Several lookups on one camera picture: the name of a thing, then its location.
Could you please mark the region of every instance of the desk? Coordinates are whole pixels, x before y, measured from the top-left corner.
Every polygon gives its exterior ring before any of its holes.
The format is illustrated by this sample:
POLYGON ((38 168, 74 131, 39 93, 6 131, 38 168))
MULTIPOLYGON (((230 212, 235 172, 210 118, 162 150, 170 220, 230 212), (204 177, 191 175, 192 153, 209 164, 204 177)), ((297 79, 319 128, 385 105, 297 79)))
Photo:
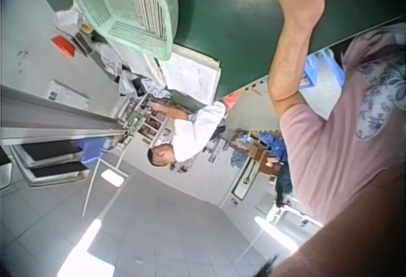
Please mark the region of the desk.
MULTIPOLYGON (((54 10, 71 0, 47 0, 54 10)), ((327 0, 310 51, 316 51, 403 14, 403 0, 327 0)), ((175 43, 221 61, 217 98, 268 73, 283 24, 276 0, 179 0, 175 43)))

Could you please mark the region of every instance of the green countertop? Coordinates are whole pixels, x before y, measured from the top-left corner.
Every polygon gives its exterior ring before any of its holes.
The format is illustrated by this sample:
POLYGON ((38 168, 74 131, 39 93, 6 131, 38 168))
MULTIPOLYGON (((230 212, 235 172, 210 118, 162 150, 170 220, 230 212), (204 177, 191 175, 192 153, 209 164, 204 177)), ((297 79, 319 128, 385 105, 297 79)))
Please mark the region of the green countertop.
MULTIPOLYGON (((327 0, 311 51, 330 46, 404 13, 403 0, 327 0)), ((48 0, 54 10, 71 0, 48 0)), ((221 98, 263 77, 275 53, 283 17, 276 0, 179 0, 175 43, 221 61, 221 98)))

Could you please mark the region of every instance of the fluorescent light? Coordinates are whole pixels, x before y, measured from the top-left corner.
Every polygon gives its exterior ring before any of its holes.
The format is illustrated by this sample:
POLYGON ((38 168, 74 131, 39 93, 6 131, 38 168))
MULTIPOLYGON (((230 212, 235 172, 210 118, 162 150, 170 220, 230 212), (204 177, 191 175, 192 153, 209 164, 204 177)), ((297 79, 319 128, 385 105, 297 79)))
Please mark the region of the fluorescent light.
POLYGON ((89 254, 88 248, 95 239, 102 226, 99 219, 95 219, 83 234, 79 243, 69 253, 58 272, 58 277, 112 277, 115 267, 89 254))
POLYGON ((261 226, 263 230, 265 230, 272 238, 277 240, 281 245, 291 251, 293 254, 295 251, 299 249, 299 245, 292 240, 292 238, 288 237, 287 235, 283 234, 279 229, 275 226, 271 225, 268 221, 261 217, 255 217, 255 222, 261 226))
POLYGON ((124 182, 124 178, 116 174, 111 169, 107 169, 105 172, 103 172, 101 177, 116 187, 120 187, 120 185, 124 182))
POLYGON ((91 243, 95 239, 97 233, 99 232, 101 226, 102 221, 100 219, 93 220, 76 247, 80 248, 83 252, 87 251, 91 243))
POLYGON ((58 272, 58 277, 113 277, 115 267, 110 263, 75 247, 58 272))

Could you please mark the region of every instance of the man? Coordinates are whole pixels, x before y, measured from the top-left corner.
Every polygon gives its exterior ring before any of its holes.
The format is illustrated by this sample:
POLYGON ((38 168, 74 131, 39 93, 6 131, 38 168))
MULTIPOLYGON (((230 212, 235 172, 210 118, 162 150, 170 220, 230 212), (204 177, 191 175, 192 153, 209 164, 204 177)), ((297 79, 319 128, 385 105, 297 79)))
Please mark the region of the man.
POLYGON ((357 37, 329 119, 298 92, 325 0, 279 0, 284 27, 268 89, 289 156, 294 195, 324 227, 257 277, 405 276, 405 25, 357 37))
POLYGON ((153 110, 174 119, 172 142, 148 150, 148 160, 157 167, 184 162, 198 154, 211 139, 226 112, 226 106, 219 101, 189 116, 183 110, 173 106, 152 102, 149 105, 153 110))
POLYGON ((275 191, 277 192, 277 199, 275 203, 278 208, 285 205, 292 205, 292 202, 289 199, 292 195, 293 187, 288 162, 285 162, 278 172, 277 182, 275 183, 275 191))

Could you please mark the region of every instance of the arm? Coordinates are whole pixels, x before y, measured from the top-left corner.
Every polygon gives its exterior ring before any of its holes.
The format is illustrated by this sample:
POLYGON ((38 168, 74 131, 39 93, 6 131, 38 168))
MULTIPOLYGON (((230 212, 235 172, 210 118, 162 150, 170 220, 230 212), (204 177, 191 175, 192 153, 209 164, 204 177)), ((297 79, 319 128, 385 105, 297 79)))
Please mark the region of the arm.
POLYGON ((299 93, 311 33, 324 11, 325 0, 279 0, 285 23, 269 73, 268 90, 279 118, 290 107, 305 103, 299 93))
POLYGON ((305 69, 311 31, 285 24, 268 79, 268 92, 278 118, 290 107, 305 103, 299 83, 305 69))
POLYGON ((176 108, 175 106, 166 106, 159 103, 149 103, 152 110, 160 111, 164 113, 167 117, 171 117, 175 120, 188 120, 188 115, 183 110, 176 108))

